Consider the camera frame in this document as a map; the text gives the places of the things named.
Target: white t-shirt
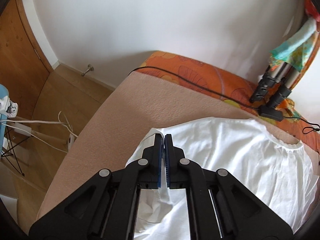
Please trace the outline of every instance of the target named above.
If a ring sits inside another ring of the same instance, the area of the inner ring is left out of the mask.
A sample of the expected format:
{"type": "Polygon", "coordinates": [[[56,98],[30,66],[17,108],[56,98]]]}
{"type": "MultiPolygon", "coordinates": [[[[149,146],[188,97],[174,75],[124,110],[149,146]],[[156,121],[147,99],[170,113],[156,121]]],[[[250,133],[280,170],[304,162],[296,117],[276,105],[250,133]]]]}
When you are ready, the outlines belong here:
{"type": "MultiPolygon", "coordinates": [[[[295,232],[316,193],[318,176],[303,143],[288,145],[253,119],[208,117],[155,129],[141,141],[127,164],[154,144],[154,134],[172,135],[173,145],[202,168],[224,168],[286,221],[295,232]]],[[[142,190],[134,239],[190,239],[184,189],[166,187],[162,165],[161,188],[142,190]]]]}

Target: black metal wire frame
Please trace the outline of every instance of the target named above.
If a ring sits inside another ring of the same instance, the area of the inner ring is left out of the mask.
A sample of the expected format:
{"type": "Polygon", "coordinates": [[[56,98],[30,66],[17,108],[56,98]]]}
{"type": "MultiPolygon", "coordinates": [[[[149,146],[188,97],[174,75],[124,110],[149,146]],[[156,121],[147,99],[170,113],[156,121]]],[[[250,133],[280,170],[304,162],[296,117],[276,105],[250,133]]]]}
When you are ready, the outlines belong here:
{"type": "Polygon", "coordinates": [[[25,139],[23,139],[22,141],[20,141],[19,143],[17,143],[16,145],[13,145],[12,144],[12,141],[11,141],[11,136],[10,136],[10,131],[12,129],[9,130],[9,128],[6,126],[5,127],[5,136],[7,137],[8,139],[8,142],[9,142],[9,149],[6,150],[6,151],[1,151],[1,158],[6,158],[6,160],[11,164],[11,166],[18,172],[20,173],[22,176],[24,176],[24,173],[22,172],[22,169],[20,167],[20,164],[19,164],[19,161],[17,159],[17,156],[16,156],[16,153],[14,152],[14,148],[18,145],[20,145],[21,143],[23,143],[24,141],[28,140],[30,137],[27,137],[25,139]],[[8,159],[9,156],[14,156],[15,160],[16,160],[16,163],[18,165],[18,168],[12,164],[12,162],[8,159]]]}

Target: white power adapter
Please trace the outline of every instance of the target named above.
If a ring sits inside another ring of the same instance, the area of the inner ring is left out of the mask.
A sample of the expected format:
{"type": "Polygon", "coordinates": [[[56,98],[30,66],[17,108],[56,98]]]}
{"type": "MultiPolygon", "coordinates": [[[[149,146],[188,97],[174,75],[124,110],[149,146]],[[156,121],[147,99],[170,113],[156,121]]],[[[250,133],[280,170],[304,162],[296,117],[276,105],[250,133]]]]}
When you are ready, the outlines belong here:
{"type": "Polygon", "coordinates": [[[70,134],[69,141],[68,141],[68,151],[70,151],[71,146],[73,145],[74,142],[75,142],[75,136],[73,134],[70,134]]]}

